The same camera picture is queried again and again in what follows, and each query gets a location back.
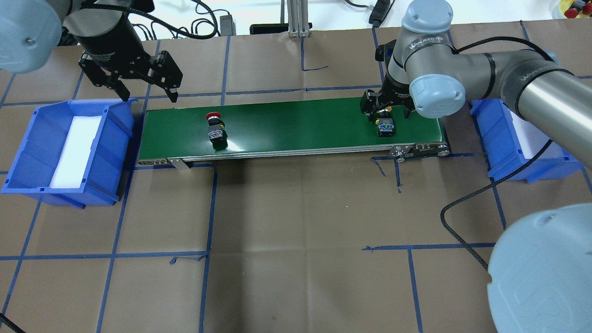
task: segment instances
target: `conveyor belt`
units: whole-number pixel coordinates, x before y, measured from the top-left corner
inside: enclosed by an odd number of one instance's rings
[[[146,113],[138,163],[168,164],[263,156],[378,151],[395,145],[445,143],[440,123],[393,109],[395,135],[377,136],[359,111],[359,98],[152,110]],[[219,112],[227,149],[215,151],[205,115]]]

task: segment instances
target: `red button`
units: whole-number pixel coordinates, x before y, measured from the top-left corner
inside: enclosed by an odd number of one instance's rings
[[[565,13],[563,13],[563,14],[567,18],[575,18],[576,16],[578,16],[579,12],[575,8],[570,8],[570,9],[566,10]]]
[[[592,14],[592,2],[587,3],[584,8],[582,8],[582,13],[584,15]]]
[[[212,117],[218,117],[218,118],[222,118],[222,115],[218,112],[210,112],[208,114],[205,115],[206,119],[210,119]]]

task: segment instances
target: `blue plastic bin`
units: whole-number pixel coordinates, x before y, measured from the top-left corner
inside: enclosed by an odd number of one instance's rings
[[[514,128],[511,111],[502,100],[473,101],[471,114],[477,118],[479,131],[491,169],[489,176],[502,179],[518,169],[529,158],[525,158],[520,140]],[[533,145],[538,151],[548,140],[540,130],[532,127]],[[584,165],[565,149],[553,143],[530,167],[510,180],[535,182],[541,179],[560,179],[581,170]]]
[[[24,194],[54,206],[111,206],[119,201],[117,187],[134,119],[132,98],[71,100],[38,107],[18,148],[2,193]],[[50,188],[74,116],[101,116],[79,188]]]

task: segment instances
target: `cable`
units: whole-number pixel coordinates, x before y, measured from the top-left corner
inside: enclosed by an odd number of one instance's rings
[[[223,11],[226,12],[227,15],[230,15],[230,12],[227,11],[226,9],[214,9],[212,12],[219,12],[219,11]],[[199,15],[205,15],[205,14],[209,14],[209,12],[198,12],[197,11],[197,6],[195,6],[195,12]]]
[[[25,333],[25,331],[23,331],[20,327],[18,327],[17,324],[10,321],[10,319],[6,318],[6,316],[1,312],[0,312],[0,322],[2,322],[4,325],[6,325],[6,327],[8,327],[9,329],[13,330],[16,333]]]
[[[211,11],[210,7],[208,7],[203,2],[201,2],[199,0],[193,0],[193,1],[198,2],[206,10]],[[106,9],[106,10],[121,11],[121,12],[130,13],[130,14],[140,15],[140,16],[151,19],[153,21],[153,23],[158,23],[158,24],[164,26],[165,28],[169,29],[170,31],[174,31],[182,36],[193,38],[193,39],[210,39],[210,38],[214,37],[216,35],[216,33],[218,32],[218,22],[215,20],[215,15],[213,13],[211,13],[211,15],[214,17],[214,22],[213,22],[214,31],[212,31],[212,33],[207,34],[207,35],[196,35],[196,34],[186,33],[183,30],[178,29],[178,28],[168,24],[167,22],[164,22],[163,20],[161,20],[158,17],[154,17],[146,12],[139,11],[134,8],[127,8],[127,7],[115,6],[115,5],[97,5],[97,4],[84,4],[84,5],[82,5],[81,8],[82,9]]]
[[[357,7],[357,8],[369,8],[369,7],[370,7],[370,6],[368,6],[368,5],[358,5],[358,4],[354,4],[354,3],[353,3],[351,0],[345,0],[345,2],[347,2],[347,3],[348,3],[348,5],[350,5],[350,6],[354,6],[354,7]]]
[[[207,24],[211,25],[212,27],[214,26],[214,24],[210,20],[208,20],[206,18],[198,18],[191,23],[191,33],[197,34],[197,27],[200,23],[207,23]]]
[[[152,37],[152,33],[150,32],[150,29],[148,29],[148,27],[146,27],[144,24],[132,24],[132,26],[134,28],[140,28],[140,30],[144,33],[146,40],[154,40],[154,38]]]
[[[475,257],[475,259],[477,259],[477,261],[481,264],[481,266],[483,266],[483,268],[485,270],[487,270],[488,265],[485,262],[485,260],[483,260],[483,258],[481,258],[481,256],[479,255],[479,253],[475,252],[475,250],[473,249],[472,246],[469,245],[469,243],[467,243],[464,239],[462,239],[462,237],[456,232],[454,231],[454,229],[452,229],[448,223],[446,223],[446,219],[444,218],[444,215],[446,214],[446,211],[448,211],[450,208],[453,208],[454,206],[456,206],[459,203],[462,203],[463,201],[470,199],[474,196],[477,196],[487,190],[489,190],[490,188],[497,186],[505,181],[507,181],[508,179],[514,177],[515,175],[521,173],[524,169],[528,168],[531,164],[533,164],[541,155],[543,155],[543,153],[545,153],[545,151],[547,150],[547,148],[549,148],[549,146],[551,145],[551,143],[553,143],[553,140],[548,140],[547,143],[543,146],[543,148],[541,148],[539,150],[538,153],[536,153],[535,156],[533,156],[533,158],[531,158],[528,162],[524,163],[520,168],[516,169],[515,171],[513,171],[511,174],[505,176],[504,178],[492,182],[491,184],[485,186],[484,188],[477,190],[467,196],[464,196],[454,202],[449,203],[448,205],[446,205],[446,207],[444,207],[442,209],[442,211],[440,212],[440,221],[442,222],[442,225],[444,226],[444,228],[454,237],[456,238],[456,240],[462,244],[462,246],[465,247],[465,249],[467,251],[469,251],[469,253]]]
[[[521,43],[521,44],[527,45],[527,46],[531,47],[534,51],[539,53],[543,58],[545,58],[545,60],[554,61],[553,58],[551,58],[547,54],[547,52],[545,52],[538,45],[532,43],[531,41],[526,40],[526,39],[522,39],[522,38],[517,38],[517,37],[509,37],[509,36],[497,36],[497,37],[491,37],[491,38],[487,38],[484,40],[476,41],[473,44],[469,44],[467,46],[461,47],[460,49],[456,49],[456,52],[460,53],[460,52],[468,50],[472,47],[479,46],[479,45],[486,44],[486,43],[490,43],[490,42],[496,41],[496,40],[514,41],[516,43]]]

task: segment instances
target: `white foam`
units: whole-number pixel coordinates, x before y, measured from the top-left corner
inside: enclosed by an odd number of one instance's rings
[[[92,141],[99,129],[102,116],[75,116],[53,173],[50,188],[79,188],[91,155]]]
[[[512,122],[516,129],[516,135],[518,136],[518,142],[522,149],[524,158],[531,159],[539,150],[545,145],[549,137],[536,128],[533,124],[528,121],[522,120],[520,117],[512,115]],[[544,158],[560,158],[563,157],[563,150],[556,143],[553,143],[547,151],[543,154]]]

